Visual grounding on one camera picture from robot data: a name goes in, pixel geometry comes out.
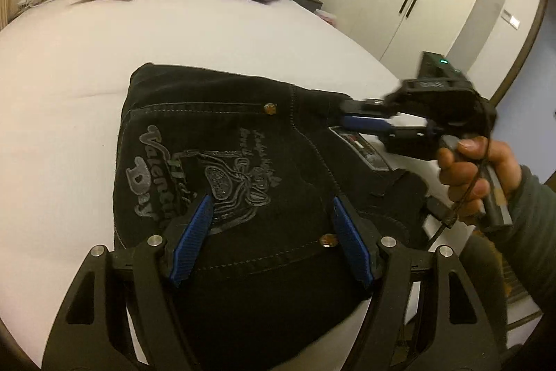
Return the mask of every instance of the light switch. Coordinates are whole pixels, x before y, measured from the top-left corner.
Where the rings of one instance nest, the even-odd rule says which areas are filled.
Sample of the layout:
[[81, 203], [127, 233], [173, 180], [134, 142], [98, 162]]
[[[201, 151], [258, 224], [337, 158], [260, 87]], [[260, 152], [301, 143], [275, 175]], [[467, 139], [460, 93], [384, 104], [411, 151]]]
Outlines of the light switch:
[[502, 12], [502, 19], [506, 22], [508, 22], [515, 30], [519, 29], [519, 25], [521, 24], [521, 21], [518, 20], [514, 15], [512, 15], [510, 12], [508, 12], [507, 10], [504, 10]]

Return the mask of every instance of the sleeve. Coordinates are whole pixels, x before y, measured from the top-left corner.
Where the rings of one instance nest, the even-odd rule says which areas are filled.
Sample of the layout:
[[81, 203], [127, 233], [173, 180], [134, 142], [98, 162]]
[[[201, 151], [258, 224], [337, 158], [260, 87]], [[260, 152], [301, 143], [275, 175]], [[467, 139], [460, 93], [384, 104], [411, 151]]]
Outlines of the sleeve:
[[547, 313], [556, 296], [556, 193], [522, 166], [509, 204], [513, 227], [487, 234], [536, 304]]

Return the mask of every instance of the cable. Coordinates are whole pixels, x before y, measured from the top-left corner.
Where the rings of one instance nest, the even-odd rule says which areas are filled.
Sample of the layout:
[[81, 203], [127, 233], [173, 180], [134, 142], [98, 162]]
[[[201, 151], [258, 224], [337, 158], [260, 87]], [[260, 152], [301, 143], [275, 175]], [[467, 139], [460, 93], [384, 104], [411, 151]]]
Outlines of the cable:
[[527, 315], [525, 317], [522, 317], [522, 319], [518, 319], [515, 322], [512, 322], [511, 324], [508, 324], [506, 326], [506, 331], [511, 331], [514, 329], [517, 329], [518, 327], [521, 327], [522, 325], [526, 325], [527, 323], [531, 322], [533, 319], [537, 319], [538, 317], [541, 317], [543, 315], [543, 312], [541, 312], [540, 310], [534, 313], [531, 313], [530, 315]]
[[[469, 196], [469, 194], [471, 193], [471, 191], [473, 190], [473, 188], [475, 187], [475, 184], [477, 183], [477, 181], [479, 180], [481, 174], [483, 173], [483, 170], [486, 168], [486, 166], [488, 165], [488, 155], [490, 154], [490, 145], [492, 142], [492, 125], [490, 124], [490, 117], [488, 116], [488, 111], [487, 108], [485, 107], [485, 100], [484, 98], [478, 96], [479, 99], [479, 104], [481, 105], [481, 108], [483, 110], [483, 114], [485, 116], [485, 124], [486, 124], [486, 152], [485, 155], [483, 156], [483, 158], [481, 159], [479, 166], [477, 167], [477, 173], [475, 174], [475, 176], [473, 177], [473, 179], [471, 180], [471, 183], [469, 183], [469, 187], [467, 188], [467, 190], [465, 191], [465, 193], [463, 194], [463, 196], [452, 205], [451, 208], [451, 218], [453, 217], [457, 217], [459, 210], [461, 209], [461, 207], [463, 206], [463, 204], [466, 202], [467, 197]], [[426, 245], [426, 249], [429, 250], [434, 242], [436, 242], [436, 240], [438, 239], [438, 237], [442, 234], [442, 232], [446, 229], [446, 225], [442, 224], [438, 230], [435, 232], [435, 234], [433, 235], [433, 237], [429, 240], [429, 242]]]

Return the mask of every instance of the mattress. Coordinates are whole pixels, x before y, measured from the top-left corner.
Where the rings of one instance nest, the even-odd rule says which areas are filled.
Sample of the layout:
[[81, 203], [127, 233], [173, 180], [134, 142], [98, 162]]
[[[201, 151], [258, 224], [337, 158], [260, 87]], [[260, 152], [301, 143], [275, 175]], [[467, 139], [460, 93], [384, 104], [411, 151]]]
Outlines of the mattress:
[[[53, 0], [0, 32], [0, 61], [0, 314], [37, 363], [83, 258], [96, 244], [112, 249], [116, 139], [135, 69], [198, 66], [356, 99], [398, 84], [291, 0]], [[433, 164], [388, 160], [445, 193]], [[444, 243], [460, 250], [465, 228], [449, 235]], [[364, 305], [281, 369], [308, 369], [307, 360], [339, 369], [363, 314]]]

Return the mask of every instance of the rivet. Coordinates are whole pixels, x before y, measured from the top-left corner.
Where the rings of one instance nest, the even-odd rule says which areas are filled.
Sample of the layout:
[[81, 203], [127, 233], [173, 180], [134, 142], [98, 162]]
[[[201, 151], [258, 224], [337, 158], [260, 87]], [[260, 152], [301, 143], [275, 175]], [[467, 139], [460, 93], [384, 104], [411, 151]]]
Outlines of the rivet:
[[391, 236], [385, 236], [380, 240], [384, 247], [394, 247], [396, 245], [396, 239]]
[[274, 103], [266, 103], [265, 104], [265, 112], [268, 115], [274, 115], [276, 113], [276, 104]]
[[101, 256], [104, 253], [104, 246], [96, 245], [91, 249], [92, 256]]
[[156, 247], [157, 245], [161, 245], [162, 241], [163, 241], [162, 236], [152, 235], [149, 239], [147, 239], [147, 244], [152, 247]]
[[338, 245], [338, 237], [332, 233], [327, 233], [320, 237], [319, 242], [323, 247], [336, 247]]
[[454, 251], [447, 245], [440, 246], [440, 249], [438, 249], [438, 251], [442, 256], [445, 256], [446, 258], [449, 258], [454, 254]]

